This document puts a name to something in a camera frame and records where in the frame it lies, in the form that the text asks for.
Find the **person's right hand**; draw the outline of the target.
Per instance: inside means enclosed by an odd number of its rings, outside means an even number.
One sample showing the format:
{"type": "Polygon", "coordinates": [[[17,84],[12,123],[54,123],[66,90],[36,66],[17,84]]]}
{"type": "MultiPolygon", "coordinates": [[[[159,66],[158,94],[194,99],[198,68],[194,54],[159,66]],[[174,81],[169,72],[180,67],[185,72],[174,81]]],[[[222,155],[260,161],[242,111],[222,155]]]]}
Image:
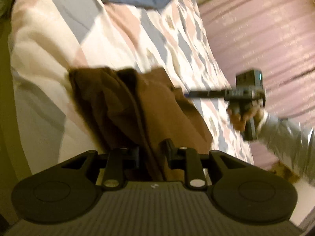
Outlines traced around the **person's right hand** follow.
{"type": "Polygon", "coordinates": [[[264,117],[264,108],[260,101],[253,101],[249,104],[249,109],[242,115],[232,111],[232,106],[227,108],[227,114],[229,115],[230,123],[236,131],[244,132],[246,129],[247,121],[253,119],[255,128],[258,127],[264,117]]]}

